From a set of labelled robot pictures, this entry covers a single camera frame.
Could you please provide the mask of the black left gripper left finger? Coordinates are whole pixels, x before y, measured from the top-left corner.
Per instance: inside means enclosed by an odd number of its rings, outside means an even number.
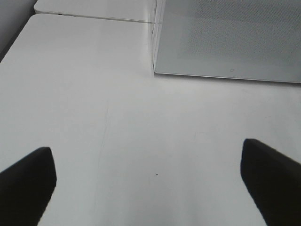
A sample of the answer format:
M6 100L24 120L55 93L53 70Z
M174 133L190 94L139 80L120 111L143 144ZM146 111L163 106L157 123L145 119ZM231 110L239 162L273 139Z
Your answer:
M40 147L0 173L0 224L38 225L56 187L50 147Z

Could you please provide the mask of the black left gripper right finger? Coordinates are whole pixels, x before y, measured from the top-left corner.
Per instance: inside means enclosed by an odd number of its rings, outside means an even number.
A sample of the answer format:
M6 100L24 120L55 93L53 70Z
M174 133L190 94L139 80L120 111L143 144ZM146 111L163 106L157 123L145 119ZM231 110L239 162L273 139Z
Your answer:
M268 226L301 224L301 165L257 139L245 139L240 175Z

